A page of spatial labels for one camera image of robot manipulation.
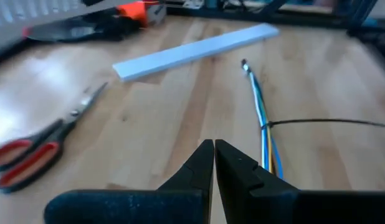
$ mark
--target wire bundle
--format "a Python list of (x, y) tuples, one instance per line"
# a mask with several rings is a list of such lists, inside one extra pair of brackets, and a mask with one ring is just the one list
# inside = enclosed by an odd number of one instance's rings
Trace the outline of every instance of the wire bundle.
[[(255, 77), (255, 74), (250, 69), (246, 59), (242, 60), (242, 69), (247, 73), (250, 83), (252, 86), (252, 91), (255, 98), (255, 109), (258, 116), (259, 124), (261, 127), (261, 139), (262, 139), (262, 167), (269, 171), (270, 173), (276, 174), (278, 172), (278, 177), (283, 178), (283, 169), (278, 153), (277, 145), (274, 141), (273, 136), (271, 135), (270, 126), (267, 124), (269, 120), (267, 119), (266, 109), (264, 105), (264, 99), (260, 85)], [(273, 170), (272, 158), (275, 157), (277, 165), (276, 170)]]

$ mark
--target white wire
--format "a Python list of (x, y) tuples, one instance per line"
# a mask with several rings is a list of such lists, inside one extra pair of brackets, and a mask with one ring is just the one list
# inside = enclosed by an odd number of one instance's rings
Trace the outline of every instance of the white wire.
[[(256, 114), (259, 119), (260, 127), (262, 127), (264, 125), (264, 122), (262, 120), (262, 115), (260, 114), (259, 103), (258, 103), (259, 98), (257, 96), (257, 90), (255, 87), (254, 74), (252, 72), (249, 72), (248, 76), (250, 78), (252, 91), (254, 92)], [(265, 129), (261, 128), (260, 134), (261, 134), (261, 140), (262, 140), (262, 167), (266, 169), (265, 167)]]

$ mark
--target scissors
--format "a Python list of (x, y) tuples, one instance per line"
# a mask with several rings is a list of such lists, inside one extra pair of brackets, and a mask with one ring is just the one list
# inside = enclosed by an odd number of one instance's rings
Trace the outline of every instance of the scissors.
[(96, 102), (107, 83), (84, 98), (64, 118), (60, 118), (37, 134), (19, 138), (0, 147), (0, 191), (11, 193), (27, 187), (44, 175), (64, 152), (64, 141), (77, 121)]

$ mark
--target white stick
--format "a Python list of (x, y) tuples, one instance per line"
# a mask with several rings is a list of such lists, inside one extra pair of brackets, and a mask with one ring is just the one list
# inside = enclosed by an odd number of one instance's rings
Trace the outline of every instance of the white stick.
[(261, 24), (198, 42), (184, 44), (126, 62), (120, 62), (114, 64), (113, 68), (118, 72), (121, 80), (126, 82), (149, 73), (225, 52), (226, 50), (251, 44), (275, 35), (278, 35), (277, 28), (269, 24)]

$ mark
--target wooden desk surface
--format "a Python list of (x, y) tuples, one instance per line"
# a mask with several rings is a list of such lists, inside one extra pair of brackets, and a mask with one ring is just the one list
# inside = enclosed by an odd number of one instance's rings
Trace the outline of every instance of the wooden desk surface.
[[(0, 223), (42, 223), (46, 203), (71, 189), (155, 189), (203, 139), (260, 159), (247, 58), (272, 120), (354, 118), (385, 123), (385, 74), (344, 32), (280, 26), (281, 35), (120, 83), (112, 64), (253, 25), (168, 17), (122, 43), (51, 45), (0, 66), (0, 142), (39, 130), (83, 91), (110, 82), (43, 178), (0, 194)], [(273, 129), (288, 182), (301, 189), (385, 190), (385, 129), (288, 124)], [(225, 223), (214, 185), (212, 223)]]

